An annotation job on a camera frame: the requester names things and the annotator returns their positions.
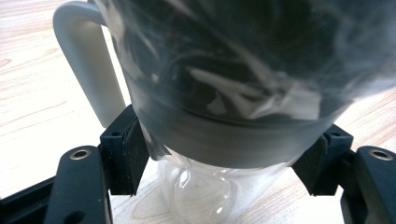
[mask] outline gray handle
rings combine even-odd
[[[56,38],[103,127],[125,108],[95,4],[70,2],[53,16]]]

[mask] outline wooden table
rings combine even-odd
[[[0,1],[0,197],[55,175],[68,149],[97,145],[103,131],[52,31],[63,0]],[[129,96],[121,85],[127,104]],[[353,148],[374,145],[396,151],[396,89],[359,101],[337,120],[355,136]],[[138,196],[113,199],[116,223],[160,223],[166,218],[148,192],[155,190],[155,162]],[[287,171],[237,223],[343,223],[339,196],[309,197]]]

